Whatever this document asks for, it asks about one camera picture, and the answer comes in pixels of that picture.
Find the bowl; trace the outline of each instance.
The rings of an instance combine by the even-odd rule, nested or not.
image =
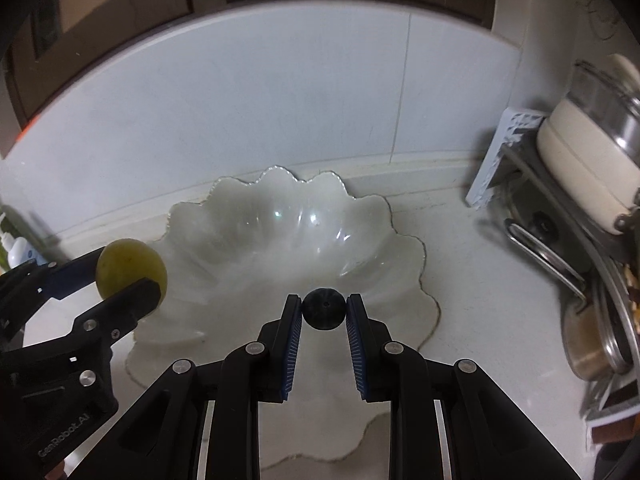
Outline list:
[[[279,319],[287,294],[303,298],[320,286],[360,293],[369,317],[413,348],[440,315],[420,286],[421,241],[395,231],[384,198],[353,198],[334,173],[308,182],[284,168],[250,184],[222,178],[202,204],[174,205],[151,246],[169,283],[164,302],[140,321],[127,359],[143,386],[177,359],[224,359]],[[303,324],[289,400],[260,405],[260,464],[341,458],[386,411],[387,403],[360,399],[344,323],[328,332]]]

